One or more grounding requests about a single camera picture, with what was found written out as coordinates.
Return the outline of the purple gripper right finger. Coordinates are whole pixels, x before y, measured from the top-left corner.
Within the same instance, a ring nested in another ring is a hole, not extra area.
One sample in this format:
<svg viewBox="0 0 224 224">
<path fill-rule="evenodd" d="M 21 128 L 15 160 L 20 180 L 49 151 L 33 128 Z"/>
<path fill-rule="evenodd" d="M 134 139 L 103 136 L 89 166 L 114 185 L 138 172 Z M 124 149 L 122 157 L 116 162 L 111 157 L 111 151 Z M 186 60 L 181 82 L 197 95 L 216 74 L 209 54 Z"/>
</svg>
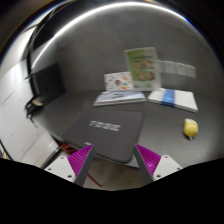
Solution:
<svg viewBox="0 0 224 224">
<path fill-rule="evenodd" d="M 145 184 L 150 184 L 182 169 L 169 155 L 160 156 L 138 144 L 135 145 L 134 156 Z"/>
</svg>

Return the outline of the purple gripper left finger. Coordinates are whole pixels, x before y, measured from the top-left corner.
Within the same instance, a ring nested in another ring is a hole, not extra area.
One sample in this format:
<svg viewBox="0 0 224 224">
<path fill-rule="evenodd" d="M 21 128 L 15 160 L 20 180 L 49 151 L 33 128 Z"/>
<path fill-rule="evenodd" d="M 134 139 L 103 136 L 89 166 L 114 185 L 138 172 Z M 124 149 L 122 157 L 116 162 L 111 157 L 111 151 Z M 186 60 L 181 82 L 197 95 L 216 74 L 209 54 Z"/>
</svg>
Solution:
<svg viewBox="0 0 224 224">
<path fill-rule="evenodd" d="M 82 186 L 86 180 L 94 155 L 94 146 L 89 145 L 68 157 L 59 156 L 45 168 L 45 171 Z"/>
</svg>

